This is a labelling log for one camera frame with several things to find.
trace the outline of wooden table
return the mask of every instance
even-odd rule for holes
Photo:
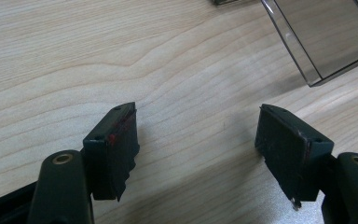
[[[97,223],[322,223],[255,150],[263,103],[358,152],[358,67],[309,88],[258,1],[0,1],[0,196],[132,101],[137,166]]]

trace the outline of clear plastic container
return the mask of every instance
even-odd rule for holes
[[[358,1],[262,0],[309,86],[358,66]]]

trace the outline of transparent plastic lid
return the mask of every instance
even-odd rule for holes
[[[310,86],[358,65],[358,1],[262,2]]]

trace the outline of light wood surface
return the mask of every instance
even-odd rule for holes
[[[0,1],[0,196],[132,101],[137,166],[97,223],[323,223],[257,154],[263,103],[358,152],[358,67],[309,88],[258,1]]]

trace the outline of wood grain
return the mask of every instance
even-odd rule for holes
[[[258,1],[0,1],[0,196],[131,101],[137,166],[97,223],[323,222],[255,151],[263,103],[358,152],[358,67],[310,89]]]

